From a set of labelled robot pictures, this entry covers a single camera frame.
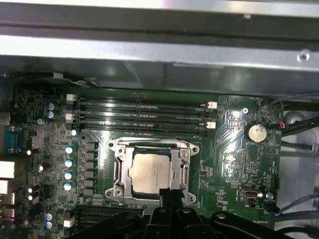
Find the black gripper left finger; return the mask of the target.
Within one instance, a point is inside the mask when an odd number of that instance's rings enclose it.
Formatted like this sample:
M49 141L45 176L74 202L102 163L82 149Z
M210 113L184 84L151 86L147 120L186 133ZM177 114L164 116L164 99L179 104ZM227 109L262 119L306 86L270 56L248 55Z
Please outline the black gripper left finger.
M72 235L72 239L168 239L173 214L179 209L179 190L160 189L159 207L150 215L120 212Z

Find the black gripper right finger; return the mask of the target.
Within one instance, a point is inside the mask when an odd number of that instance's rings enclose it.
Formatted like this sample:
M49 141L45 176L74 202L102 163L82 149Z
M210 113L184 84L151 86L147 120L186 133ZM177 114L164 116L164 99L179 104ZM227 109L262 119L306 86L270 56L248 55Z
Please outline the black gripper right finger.
M183 239L285 239L273 229L229 212L215 212L210 218L201 216L183 203L181 190L171 191L172 208L182 227Z

